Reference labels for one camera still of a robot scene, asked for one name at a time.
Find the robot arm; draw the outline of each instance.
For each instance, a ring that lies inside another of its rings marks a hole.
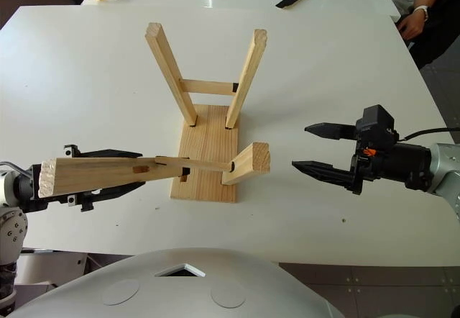
[[[99,150],[81,153],[76,145],[66,145],[64,156],[70,158],[138,158],[142,154],[120,150]],[[41,165],[31,165],[23,170],[12,163],[0,163],[12,167],[11,171],[0,171],[0,316],[6,316],[14,309],[16,292],[16,261],[22,250],[27,233],[26,213],[45,210],[51,201],[69,206],[81,205],[81,211],[92,209],[96,201],[118,198],[145,182],[101,188],[99,192],[74,192],[61,196],[40,198],[39,177]],[[182,176],[190,174],[189,168],[182,168]]]
[[[328,163],[293,161],[293,166],[309,176],[343,186],[354,194],[362,192],[363,181],[386,178],[405,187],[442,196],[460,219],[460,145],[435,144],[430,149],[403,141],[429,132],[459,131],[433,129],[399,140],[395,120],[380,105],[368,107],[356,125],[321,123],[305,131],[322,138],[356,141],[350,171]]]

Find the hand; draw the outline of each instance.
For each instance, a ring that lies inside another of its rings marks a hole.
[[[397,29],[401,33],[401,37],[408,41],[420,35],[425,26],[425,12],[421,9],[413,12],[397,26]]]

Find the floor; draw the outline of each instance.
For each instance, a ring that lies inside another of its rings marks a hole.
[[[460,127],[460,37],[420,73],[447,127]],[[460,132],[452,132],[452,137],[460,143]]]
[[[20,5],[75,4],[73,0],[0,0],[0,28]],[[460,39],[421,74],[448,127],[460,127]],[[460,132],[452,134],[460,143]],[[91,255],[93,269],[120,259]],[[337,306],[346,317],[374,318],[390,313],[421,318],[450,317],[460,304],[459,268],[370,268],[281,264]]]

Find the cable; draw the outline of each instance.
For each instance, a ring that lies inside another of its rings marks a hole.
[[[15,165],[14,163],[8,162],[8,161],[0,161],[0,165],[7,165],[10,168],[13,168],[16,172],[21,173],[23,176],[26,176],[28,178],[32,178],[32,174],[18,165]]]
[[[454,132],[454,131],[460,131],[460,127],[439,127],[438,129],[428,129],[428,130],[422,130],[418,132],[414,132],[408,136],[405,136],[402,138],[400,141],[404,142],[406,140],[411,140],[415,137],[421,136],[421,135],[427,135],[429,133],[437,133],[437,132]]]

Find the wooden leg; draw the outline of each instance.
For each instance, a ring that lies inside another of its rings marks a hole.
[[[234,159],[234,170],[222,173],[222,184],[233,185],[254,176],[270,172],[270,152],[267,143],[252,143]]]
[[[267,31],[263,29],[256,29],[252,35],[251,44],[246,56],[246,62],[244,63],[243,71],[239,77],[238,90],[236,91],[236,95],[231,102],[227,113],[225,127],[228,129],[232,129],[236,124],[239,112],[242,110],[244,100],[246,99],[247,92],[251,86],[252,79],[254,78],[257,67],[259,66],[262,54],[264,54],[266,44]]]
[[[197,117],[196,110],[193,107],[190,95],[185,92],[181,86],[180,82],[182,80],[182,76],[161,24],[149,23],[145,39],[147,40],[155,59],[157,59],[158,66],[160,67],[160,70],[162,71],[163,76],[165,77],[167,84],[178,103],[185,122],[187,122],[189,126],[195,126]]]
[[[183,175],[182,168],[158,165],[154,158],[55,158],[42,162],[38,196],[74,194]]]

